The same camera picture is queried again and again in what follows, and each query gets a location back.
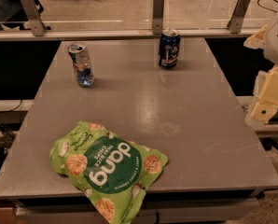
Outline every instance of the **bag label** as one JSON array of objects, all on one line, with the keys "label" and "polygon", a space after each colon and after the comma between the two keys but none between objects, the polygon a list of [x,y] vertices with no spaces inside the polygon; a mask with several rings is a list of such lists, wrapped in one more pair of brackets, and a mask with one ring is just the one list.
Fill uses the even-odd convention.
[{"label": "bag label", "polygon": [[87,158],[87,167],[83,175],[94,189],[103,193],[118,193],[128,189],[141,172],[139,151],[116,137],[100,137],[84,156]]}]

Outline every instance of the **glass panel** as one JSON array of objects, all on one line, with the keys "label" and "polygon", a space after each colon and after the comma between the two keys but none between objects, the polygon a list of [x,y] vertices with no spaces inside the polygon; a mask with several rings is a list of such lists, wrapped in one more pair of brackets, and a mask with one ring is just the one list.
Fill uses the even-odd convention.
[{"label": "glass panel", "polygon": [[[164,28],[226,28],[236,3],[237,0],[165,0]],[[259,3],[278,10],[278,3],[272,0],[261,0]],[[251,0],[243,28],[261,27],[274,15],[274,12],[260,7],[257,0]]]},{"label": "glass panel", "polygon": [[20,30],[27,21],[20,0],[0,0],[0,30]]},{"label": "glass panel", "polygon": [[152,0],[40,0],[52,30],[151,29]]},{"label": "glass panel", "polygon": [[[153,0],[39,0],[41,19],[53,31],[150,30]],[[243,28],[266,24],[278,10],[278,0],[251,0]],[[165,0],[163,28],[226,28],[237,0]],[[19,21],[28,29],[28,23]],[[0,21],[19,29],[17,21]]]}]

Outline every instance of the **workbench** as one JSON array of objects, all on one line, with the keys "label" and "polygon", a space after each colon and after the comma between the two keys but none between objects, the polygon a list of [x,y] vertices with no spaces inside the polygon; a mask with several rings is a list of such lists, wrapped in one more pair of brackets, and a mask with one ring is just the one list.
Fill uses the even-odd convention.
[{"label": "workbench", "polygon": [[70,43],[61,43],[0,171],[0,200],[15,204],[18,220],[105,223],[49,161],[54,142],[80,120],[168,156],[133,223],[238,219],[257,207],[262,190],[278,188],[203,38],[183,38],[171,70],[157,64],[157,38],[83,41],[95,74],[87,89],[76,83]]}]

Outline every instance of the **gray table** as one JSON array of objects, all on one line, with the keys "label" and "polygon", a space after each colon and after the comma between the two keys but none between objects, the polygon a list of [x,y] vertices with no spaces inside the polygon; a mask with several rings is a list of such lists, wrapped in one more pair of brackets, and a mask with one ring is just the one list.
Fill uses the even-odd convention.
[{"label": "gray table", "polygon": [[86,41],[96,77],[89,89],[76,84],[70,43],[62,42],[7,156],[0,199],[83,196],[49,162],[54,141],[80,120],[168,156],[148,193],[251,190],[252,197],[278,187],[204,39],[183,38],[173,70],[157,65],[158,39]]}]

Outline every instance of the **metal post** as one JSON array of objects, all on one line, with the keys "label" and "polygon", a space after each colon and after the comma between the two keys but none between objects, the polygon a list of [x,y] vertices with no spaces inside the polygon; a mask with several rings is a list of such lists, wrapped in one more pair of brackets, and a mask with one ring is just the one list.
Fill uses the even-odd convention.
[{"label": "metal post", "polygon": [[243,26],[243,18],[249,7],[250,1],[251,0],[238,0],[231,20],[227,25],[227,28],[232,34],[238,34],[241,32]]},{"label": "metal post", "polygon": [[28,22],[30,23],[33,35],[44,35],[45,26],[40,19],[34,0],[21,0]]},{"label": "metal post", "polygon": [[165,0],[153,0],[152,29],[155,35],[161,34],[163,29],[164,2]]}]

